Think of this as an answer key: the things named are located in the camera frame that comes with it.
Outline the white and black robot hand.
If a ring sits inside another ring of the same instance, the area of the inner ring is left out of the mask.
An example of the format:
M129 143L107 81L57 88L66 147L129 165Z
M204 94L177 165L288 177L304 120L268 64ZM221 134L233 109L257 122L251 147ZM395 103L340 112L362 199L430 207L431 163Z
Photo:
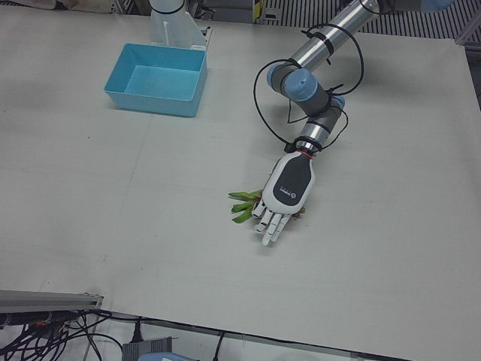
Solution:
M308 153L297 150L277 161L252 212L259 219L256 231L264 234L264 246L277 241L289 219L302 209L315 179Z

